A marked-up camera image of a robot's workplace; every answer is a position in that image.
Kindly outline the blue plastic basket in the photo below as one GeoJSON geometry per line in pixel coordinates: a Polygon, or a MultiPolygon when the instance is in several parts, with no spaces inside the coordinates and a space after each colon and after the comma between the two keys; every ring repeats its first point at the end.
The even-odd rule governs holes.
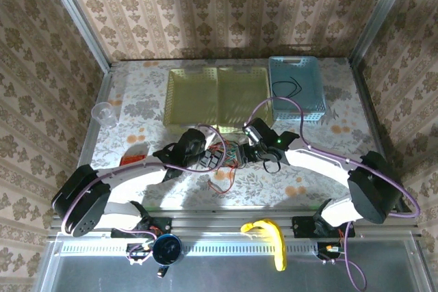
{"type": "Polygon", "coordinates": [[[313,56],[272,56],[268,59],[274,119],[317,122],[326,113],[322,74],[313,56]]]}

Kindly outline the yellow plastic basket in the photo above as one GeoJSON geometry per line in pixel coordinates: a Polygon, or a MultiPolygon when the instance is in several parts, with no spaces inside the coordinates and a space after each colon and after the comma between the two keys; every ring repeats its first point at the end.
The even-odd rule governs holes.
{"type": "Polygon", "coordinates": [[[266,68],[219,68],[217,125],[220,132],[239,133],[254,108],[270,97],[270,81],[266,68]]]}
{"type": "Polygon", "coordinates": [[[170,70],[164,105],[163,124],[179,129],[195,124],[216,125],[218,69],[170,70]]]}

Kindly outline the red component box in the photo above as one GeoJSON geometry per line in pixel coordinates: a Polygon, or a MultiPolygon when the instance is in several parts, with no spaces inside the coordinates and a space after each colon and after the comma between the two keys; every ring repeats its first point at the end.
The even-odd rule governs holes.
{"type": "Polygon", "coordinates": [[[132,145],[121,157],[119,166],[136,163],[146,159],[149,153],[147,143],[132,145]]]}

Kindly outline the clear plastic cup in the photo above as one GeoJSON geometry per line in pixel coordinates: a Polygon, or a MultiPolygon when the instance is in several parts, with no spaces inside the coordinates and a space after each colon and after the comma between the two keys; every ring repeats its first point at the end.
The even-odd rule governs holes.
{"type": "Polygon", "coordinates": [[[108,102],[97,103],[91,111],[92,118],[95,119],[104,129],[112,129],[118,125],[116,111],[112,104],[108,102]]]}

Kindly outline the dark blue round cup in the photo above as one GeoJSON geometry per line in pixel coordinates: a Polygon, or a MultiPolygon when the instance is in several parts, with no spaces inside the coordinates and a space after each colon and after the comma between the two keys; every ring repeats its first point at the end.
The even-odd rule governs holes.
{"type": "Polygon", "coordinates": [[[153,244],[152,257],[159,265],[172,265],[182,257],[182,254],[183,244],[174,234],[164,234],[153,244]]]}

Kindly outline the aluminium frame rail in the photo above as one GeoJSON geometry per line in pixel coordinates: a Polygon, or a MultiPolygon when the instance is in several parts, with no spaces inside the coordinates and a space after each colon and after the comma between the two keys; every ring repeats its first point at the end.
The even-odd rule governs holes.
{"type": "Polygon", "coordinates": [[[253,232],[241,233],[240,228],[248,222],[256,222],[262,219],[270,219],[276,222],[283,236],[292,239],[317,241],[334,241],[336,238],[295,238],[292,230],[292,218],[295,216],[314,216],[315,211],[302,209],[186,209],[186,210],[157,210],[147,211],[130,203],[117,204],[113,213],[98,216],[87,214],[84,218],[74,215],[64,221],[59,215],[54,217],[50,226],[50,238],[110,238],[113,228],[124,233],[133,233],[132,228],[143,217],[171,217],[172,234],[184,241],[195,240],[220,240],[231,238],[232,240],[244,240],[249,236],[259,239],[267,239],[268,234],[256,229],[253,232]]]}

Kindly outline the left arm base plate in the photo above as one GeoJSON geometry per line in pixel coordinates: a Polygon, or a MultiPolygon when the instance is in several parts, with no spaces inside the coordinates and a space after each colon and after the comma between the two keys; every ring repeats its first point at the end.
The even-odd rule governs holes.
{"type": "Polygon", "coordinates": [[[140,233],[142,231],[149,231],[155,234],[157,237],[170,233],[172,229],[172,218],[171,217],[143,217],[134,228],[132,228],[133,233],[124,233],[121,230],[115,228],[111,231],[111,238],[152,238],[151,235],[146,233],[140,233]]]}

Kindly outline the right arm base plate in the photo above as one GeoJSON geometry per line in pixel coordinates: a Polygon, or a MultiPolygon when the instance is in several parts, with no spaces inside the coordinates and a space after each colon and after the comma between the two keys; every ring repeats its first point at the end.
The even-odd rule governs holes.
{"type": "Polygon", "coordinates": [[[295,238],[336,238],[346,233],[347,223],[338,227],[328,225],[324,220],[312,216],[292,218],[292,230],[295,238]]]}

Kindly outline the aluminium frame post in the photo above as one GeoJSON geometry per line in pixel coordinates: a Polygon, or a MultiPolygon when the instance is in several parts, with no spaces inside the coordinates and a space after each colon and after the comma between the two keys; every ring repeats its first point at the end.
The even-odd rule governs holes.
{"type": "Polygon", "coordinates": [[[94,33],[91,24],[89,23],[85,12],[82,10],[78,0],[60,0],[66,8],[79,33],[85,40],[88,48],[93,54],[94,59],[98,63],[103,74],[106,75],[111,68],[111,62],[105,54],[96,34],[94,33]]]}
{"type": "Polygon", "coordinates": [[[349,59],[351,67],[356,67],[360,64],[395,2],[396,0],[377,1],[372,15],[367,21],[365,28],[351,53],[349,59]]]}

